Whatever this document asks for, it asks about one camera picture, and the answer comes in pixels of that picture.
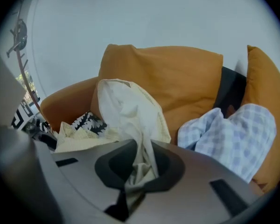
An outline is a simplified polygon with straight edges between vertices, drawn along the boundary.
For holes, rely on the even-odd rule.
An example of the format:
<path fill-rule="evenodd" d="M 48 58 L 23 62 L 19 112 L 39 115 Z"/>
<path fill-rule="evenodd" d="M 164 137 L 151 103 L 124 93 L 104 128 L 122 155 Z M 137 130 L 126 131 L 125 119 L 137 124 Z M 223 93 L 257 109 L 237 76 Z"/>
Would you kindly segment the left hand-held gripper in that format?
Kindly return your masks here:
<path fill-rule="evenodd" d="M 25 90 L 0 57 L 0 224 L 58 224 L 61 213 L 31 137 Z"/>

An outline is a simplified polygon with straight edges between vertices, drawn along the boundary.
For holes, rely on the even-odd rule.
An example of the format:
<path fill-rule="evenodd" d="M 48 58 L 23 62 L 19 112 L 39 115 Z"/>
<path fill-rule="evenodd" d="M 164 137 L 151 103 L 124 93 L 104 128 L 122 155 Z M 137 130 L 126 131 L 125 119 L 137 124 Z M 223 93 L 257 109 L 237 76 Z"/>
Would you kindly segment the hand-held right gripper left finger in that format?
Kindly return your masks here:
<path fill-rule="evenodd" d="M 108 143 L 81 151 L 52 154 L 72 187 L 105 214 L 126 221 L 125 183 L 132 173 L 134 140 Z"/>

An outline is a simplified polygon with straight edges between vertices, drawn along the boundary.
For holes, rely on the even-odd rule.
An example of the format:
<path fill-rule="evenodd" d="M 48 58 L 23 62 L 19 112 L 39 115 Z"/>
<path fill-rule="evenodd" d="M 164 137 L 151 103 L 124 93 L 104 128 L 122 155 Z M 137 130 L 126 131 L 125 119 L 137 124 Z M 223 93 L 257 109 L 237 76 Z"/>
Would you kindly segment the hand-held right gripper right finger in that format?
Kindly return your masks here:
<path fill-rule="evenodd" d="M 130 216 L 132 224 L 244 224 L 263 208 L 263 197 L 216 160 L 155 142 L 178 155 L 185 171 L 170 190 L 146 194 Z"/>

